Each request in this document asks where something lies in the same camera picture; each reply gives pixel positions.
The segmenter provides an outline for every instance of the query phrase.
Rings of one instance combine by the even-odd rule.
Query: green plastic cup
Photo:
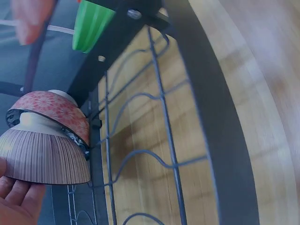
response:
[[[88,53],[112,19],[114,13],[108,8],[83,0],[77,11],[72,42],[73,50]]]

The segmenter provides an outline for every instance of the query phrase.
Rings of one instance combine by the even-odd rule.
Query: bolt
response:
[[[103,55],[99,55],[98,56],[98,61],[99,62],[104,62],[105,61],[105,57]]]
[[[134,20],[138,20],[142,17],[142,14],[135,10],[135,9],[130,9],[127,11],[127,15],[131,18],[131,19],[134,19]]]

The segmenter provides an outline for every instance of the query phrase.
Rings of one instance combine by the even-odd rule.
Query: red patterned bowl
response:
[[[89,146],[89,123],[83,112],[67,98],[49,91],[33,91],[22,96],[6,114],[10,128],[20,123],[23,112],[37,113],[59,123],[69,136],[74,135]]]

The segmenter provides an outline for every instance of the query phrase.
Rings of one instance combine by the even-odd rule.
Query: wood grain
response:
[[[190,0],[190,3],[209,37],[237,109],[251,159],[260,224],[300,224],[300,3],[296,0]],[[110,69],[109,83],[129,52],[147,46],[146,31],[142,30]],[[158,44],[157,49],[162,46],[163,43]],[[114,93],[149,60],[149,53],[140,53],[130,60]],[[166,89],[186,78],[174,40],[159,63]],[[101,81],[100,99],[104,97],[104,87]],[[152,67],[112,102],[110,124],[126,99],[139,91],[158,94]],[[204,154],[203,134],[189,86],[166,99],[178,160]],[[170,163],[160,102],[141,97],[126,108],[112,137],[114,175],[124,156],[133,149],[149,149]],[[105,169],[104,145],[102,151]],[[208,162],[183,167],[180,174],[188,223],[218,224]],[[104,175],[107,181],[107,170]],[[139,155],[132,159],[114,188],[119,223],[131,213],[142,211],[157,216],[167,225],[180,224],[173,173],[151,157]],[[155,223],[137,217],[129,224]]]

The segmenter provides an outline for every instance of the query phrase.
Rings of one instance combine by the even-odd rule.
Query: dish rack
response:
[[[87,185],[67,187],[66,198],[69,210],[67,218],[68,222],[72,225],[77,225],[82,218],[87,218],[91,225],[108,224],[104,191],[104,187],[108,186],[112,207],[108,210],[112,211],[112,223],[113,225],[116,225],[118,221],[115,210],[116,202],[114,200],[113,185],[118,182],[118,178],[120,177],[126,162],[130,158],[134,157],[136,154],[148,154],[154,157],[161,166],[173,170],[182,225],[187,225],[188,222],[179,168],[201,160],[208,160],[210,165],[220,224],[258,225],[259,215],[254,178],[240,121],[218,60],[204,29],[188,0],[88,1],[110,8],[116,13],[101,34],[93,49],[91,49],[90,53],[87,55],[85,62],[81,66],[68,90],[68,94],[75,99],[79,106],[82,106],[86,99],[88,99],[86,106],[88,110],[86,114],[90,123],[90,143],[92,145],[91,150],[86,151],[86,155],[90,158],[91,182]],[[166,9],[168,17],[158,14],[158,10],[161,7]],[[128,12],[132,12],[132,10],[138,10],[138,12],[141,13],[141,18],[135,19],[132,17],[132,14],[128,15]],[[48,23],[45,24],[39,39],[31,46],[24,85],[0,82],[1,93],[20,97],[32,91],[35,71],[37,69],[41,48],[45,40],[47,25]],[[155,41],[148,28],[149,49],[138,49],[130,53],[121,63],[121,66],[114,77],[112,86],[108,87],[108,78],[110,77],[107,73],[108,69],[144,25],[151,26],[162,33],[161,38],[166,42],[165,48],[160,52],[156,52],[154,48]],[[169,47],[167,35],[175,38],[177,41],[188,79],[168,90],[164,90],[160,76],[158,57],[162,56]],[[113,89],[122,67],[130,57],[140,51],[150,51],[152,54],[152,61],[148,62],[136,75],[134,75],[134,77],[129,80],[115,96],[109,98],[109,93],[111,89]],[[105,123],[107,133],[105,137],[100,139],[99,129],[101,128],[101,121],[98,119],[98,115],[101,112],[105,112],[105,121],[109,121],[109,104],[152,64],[155,68],[159,95],[153,96],[146,92],[139,92],[131,96],[120,107],[119,114],[111,131],[109,123]],[[97,88],[97,84],[103,76],[105,77],[105,98],[102,99],[100,103],[103,102],[105,106],[99,110],[98,98],[95,97],[95,92],[92,91]],[[193,93],[200,126],[205,135],[206,155],[199,155],[191,160],[178,162],[165,96],[181,88],[183,85],[190,85]],[[123,159],[117,176],[113,179],[111,170],[111,164],[113,162],[110,156],[110,138],[116,130],[118,122],[120,121],[120,116],[125,107],[134,98],[140,96],[145,96],[161,102],[172,164],[169,165],[165,163],[158,155],[155,155],[149,150],[134,150]],[[106,143],[109,179],[109,182],[105,184],[103,175],[101,174],[103,171],[102,163],[101,161],[97,161],[97,159],[101,159],[101,151],[95,150],[99,149],[100,144],[104,142]],[[62,198],[64,193],[61,192],[61,190],[65,187],[55,188],[58,190],[56,194],[59,194],[59,198]],[[77,207],[75,193],[78,192],[84,194],[84,198],[82,198],[81,201],[86,203],[83,205],[90,206],[90,209],[79,209]],[[62,203],[63,200],[55,203],[55,205],[59,207],[57,209],[58,211],[61,209],[60,205]],[[148,217],[158,224],[163,224],[163,221],[160,221],[159,218],[147,214],[146,212],[136,212],[129,215],[125,221],[121,222],[124,225],[128,224],[130,219],[137,216]]]

